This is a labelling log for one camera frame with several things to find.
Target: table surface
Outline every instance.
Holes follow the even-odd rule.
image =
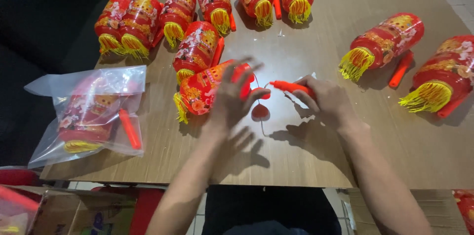
[[[256,28],[232,0],[237,31],[226,37],[221,61],[253,55],[265,63],[256,73],[260,86],[271,80],[294,81],[306,74],[333,80],[347,88],[358,115],[372,126],[373,138],[411,189],[474,189],[474,103],[470,96],[451,116],[436,121],[427,113],[408,113],[397,104],[412,86],[412,76],[447,38],[469,30],[445,0],[315,0],[304,25],[283,20],[265,30]],[[387,86],[396,65],[368,71],[358,84],[338,73],[341,57],[362,32],[397,12],[411,12],[423,20],[425,35],[412,49],[416,65],[398,89]],[[143,158],[103,150],[84,159],[45,167],[42,178],[97,182],[169,183],[196,145],[205,117],[185,125],[176,120],[172,96],[176,92],[171,66],[176,50],[162,42],[147,61],[147,88],[139,115],[146,144]],[[137,64],[111,56],[96,68]],[[242,185],[341,187],[356,186],[338,135],[319,121],[303,117],[279,91],[261,103],[270,110],[266,122],[247,116],[257,140],[219,165],[214,182]]]

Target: clear plastic bag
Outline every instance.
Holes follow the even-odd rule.
[[[53,98],[57,118],[44,132],[28,168],[86,157],[107,148],[143,156],[135,114],[145,92],[146,66],[48,74],[25,90]]]

